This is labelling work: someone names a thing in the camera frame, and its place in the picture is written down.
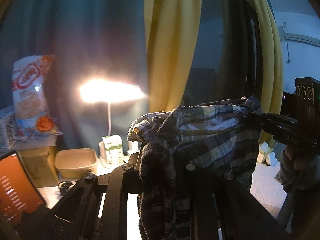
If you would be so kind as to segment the right gloved hand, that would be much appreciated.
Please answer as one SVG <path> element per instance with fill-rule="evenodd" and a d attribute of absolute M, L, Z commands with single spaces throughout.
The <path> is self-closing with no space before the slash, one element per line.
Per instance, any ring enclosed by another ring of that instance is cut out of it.
<path fill-rule="evenodd" d="M 286 146 L 280 163 L 280 181 L 287 193 L 294 183 L 297 183 L 297 189 L 300 190 L 315 186 L 319 183 L 319 155 Z"/>

